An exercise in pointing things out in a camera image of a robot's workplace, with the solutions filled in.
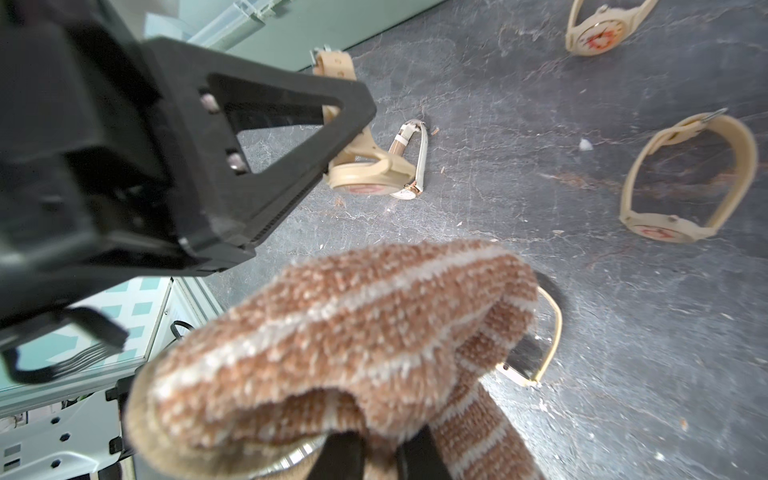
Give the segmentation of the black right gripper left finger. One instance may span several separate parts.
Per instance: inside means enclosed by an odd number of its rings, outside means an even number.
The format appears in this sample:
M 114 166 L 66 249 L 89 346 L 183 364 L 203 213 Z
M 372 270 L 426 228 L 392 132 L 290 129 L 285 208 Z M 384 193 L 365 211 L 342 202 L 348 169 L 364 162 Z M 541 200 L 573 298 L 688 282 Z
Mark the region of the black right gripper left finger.
M 357 433 L 329 436 L 308 480 L 362 480 L 365 467 L 365 442 Z

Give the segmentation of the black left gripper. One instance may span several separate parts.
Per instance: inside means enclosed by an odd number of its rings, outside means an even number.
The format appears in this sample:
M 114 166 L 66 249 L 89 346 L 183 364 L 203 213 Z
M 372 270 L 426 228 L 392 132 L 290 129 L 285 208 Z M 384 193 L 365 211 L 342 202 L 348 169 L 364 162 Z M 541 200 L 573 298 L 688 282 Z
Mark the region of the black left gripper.
M 194 276 L 168 203 L 158 37 L 108 1 L 1 5 L 1 366 L 46 384 L 122 351 L 81 301 L 138 276 Z

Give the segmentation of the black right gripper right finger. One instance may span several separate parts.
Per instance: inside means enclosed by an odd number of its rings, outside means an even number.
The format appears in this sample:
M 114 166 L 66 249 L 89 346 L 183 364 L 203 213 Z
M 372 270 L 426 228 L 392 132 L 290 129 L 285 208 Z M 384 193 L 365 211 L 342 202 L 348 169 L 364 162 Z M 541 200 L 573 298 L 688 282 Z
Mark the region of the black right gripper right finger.
M 396 451 L 399 480 L 451 480 L 429 427 L 423 427 Z

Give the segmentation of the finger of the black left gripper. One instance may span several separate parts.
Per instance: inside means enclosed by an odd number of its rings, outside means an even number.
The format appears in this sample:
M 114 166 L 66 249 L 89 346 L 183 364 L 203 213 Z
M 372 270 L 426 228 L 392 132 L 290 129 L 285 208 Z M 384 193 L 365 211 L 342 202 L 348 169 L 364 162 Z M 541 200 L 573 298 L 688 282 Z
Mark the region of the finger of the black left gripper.
M 168 38 L 141 51 L 159 92 L 150 123 L 172 182 L 168 208 L 194 270 L 251 259 L 376 114 L 358 81 Z

